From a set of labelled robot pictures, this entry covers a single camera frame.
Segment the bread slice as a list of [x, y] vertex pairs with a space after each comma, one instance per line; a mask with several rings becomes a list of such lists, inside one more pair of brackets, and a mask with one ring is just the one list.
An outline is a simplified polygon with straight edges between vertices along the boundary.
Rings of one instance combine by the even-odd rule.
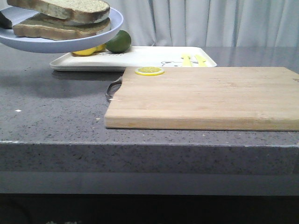
[[54, 41], [95, 36], [109, 31], [110, 28], [109, 18], [99, 23], [68, 26], [64, 20], [52, 20], [42, 14], [32, 16], [12, 27], [14, 34], [18, 37], [40, 37]]
[[8, 0], [7, 4], [83, 24], [101, 22], [110, 13], [110, 5], [102, 0]]

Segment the light blue plate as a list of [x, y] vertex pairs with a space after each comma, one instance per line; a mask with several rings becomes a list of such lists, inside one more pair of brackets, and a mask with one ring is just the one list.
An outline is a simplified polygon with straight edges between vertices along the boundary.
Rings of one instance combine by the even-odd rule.
[[0, 42], [14, 49], [35, 53], [68, 53], [89, 49], [111, 40], [121, 29], [123, 15], [114, 8], [110, 8], [109, 18], [111, 29], [105, 33], [65, 41], [54, 41], [44, 38], [17, 37], [12, 29], [0, 29]]

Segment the fried egg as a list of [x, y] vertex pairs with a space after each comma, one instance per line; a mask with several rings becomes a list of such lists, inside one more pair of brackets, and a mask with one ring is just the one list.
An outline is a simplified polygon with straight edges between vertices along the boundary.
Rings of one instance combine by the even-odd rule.
[[38, 13], [37, 16], [42, 21], [49, 22], [49, 23], [56, 24], [56, 25], [62, 25], [62, 26], [83, 26], [83, 25], [96, 24], [96, 23], [100, 23], [100, 22], [110, 21], [110, 19], [107, 17], [104, 20], [82, 23], [82, 22], [71, 21], [69, 19], [60, 19], [60, 18], [56, 18], [56, 17], [51, 17], [51, 16], [48, 16], [48, 15], [45, 15], [42, 13]]

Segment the white bear tray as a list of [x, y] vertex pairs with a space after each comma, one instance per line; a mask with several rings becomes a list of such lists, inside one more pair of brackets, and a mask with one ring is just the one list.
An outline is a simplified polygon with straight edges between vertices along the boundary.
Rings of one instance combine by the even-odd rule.
[[109, 51], [95, 53], [91, 56], [75, 56], [67, 53], [50, 62], [50, 67], [57, 71], [124, 71], [127, 67], [181, 67], [183, 54], [188, 54], [193, 67], [198, 66], [195, 58], [204, 58], [207, 67], [217, 63], [198, 47], [149, 47], [132, 46], [129, 51], [114, 54]]

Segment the yellow lemon slice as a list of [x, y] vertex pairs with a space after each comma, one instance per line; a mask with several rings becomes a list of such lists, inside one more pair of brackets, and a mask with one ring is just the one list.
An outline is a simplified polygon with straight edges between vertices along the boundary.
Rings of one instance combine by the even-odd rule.
[[164, 74], [164, 70], [159, 67], [139, 67], [135, 69], [135, 74], [142, 76], [157, 76]]

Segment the yellow plastic fork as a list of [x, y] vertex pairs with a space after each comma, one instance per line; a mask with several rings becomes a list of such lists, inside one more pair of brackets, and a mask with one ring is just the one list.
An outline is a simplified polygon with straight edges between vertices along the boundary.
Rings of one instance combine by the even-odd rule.
[[188, 53], [182, 53], [181, 58], [183, 59], [182, 67], [192, 67], [191, 55]]

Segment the green lime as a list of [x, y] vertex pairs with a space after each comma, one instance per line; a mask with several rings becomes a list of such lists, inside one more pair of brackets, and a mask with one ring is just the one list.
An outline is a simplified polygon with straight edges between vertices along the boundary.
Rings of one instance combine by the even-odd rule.
[[123, 53], [131, 46], [131, 36], [128, 32], [120, 30], [115, 37], [105, 45], [106, 49], [112, 53]]

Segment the rear yellow lemon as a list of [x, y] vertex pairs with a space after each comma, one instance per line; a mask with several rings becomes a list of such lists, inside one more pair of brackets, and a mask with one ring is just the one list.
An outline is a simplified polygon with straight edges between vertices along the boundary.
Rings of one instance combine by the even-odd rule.
[[95, 48], [96, 48], [96, 50], [95, 50], [96, 53], [100, 53], [100, 52], [105, 52], [106, 51], [106, 45], [105, 44], [98, 45]]

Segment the front yellow lemon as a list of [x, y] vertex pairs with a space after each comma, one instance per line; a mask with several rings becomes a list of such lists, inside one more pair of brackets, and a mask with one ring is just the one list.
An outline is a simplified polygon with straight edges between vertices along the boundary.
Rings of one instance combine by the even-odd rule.
[[72, 54], [77, 55], [77, 56], [90, 56], [93, 53], [95, 53], [96, 50], [97, 50], [97, 47], [93, 47], [93, 48], [90, 48], [90, 49], [74, 51], [74, 52], [72, 52]]

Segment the wooden cutting board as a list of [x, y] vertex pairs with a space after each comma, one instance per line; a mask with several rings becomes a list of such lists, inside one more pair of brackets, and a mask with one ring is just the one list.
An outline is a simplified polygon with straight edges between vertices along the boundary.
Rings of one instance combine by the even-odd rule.
[[299, 76], [284, 67], [127, 68], [108, 128], [297, 131]]

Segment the white curtain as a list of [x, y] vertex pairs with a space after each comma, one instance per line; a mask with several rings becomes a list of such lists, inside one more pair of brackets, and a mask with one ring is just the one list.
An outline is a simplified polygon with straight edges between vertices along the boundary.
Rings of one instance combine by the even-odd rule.
[[296, 0], [111, 0], [135, 46], [297, 47]]

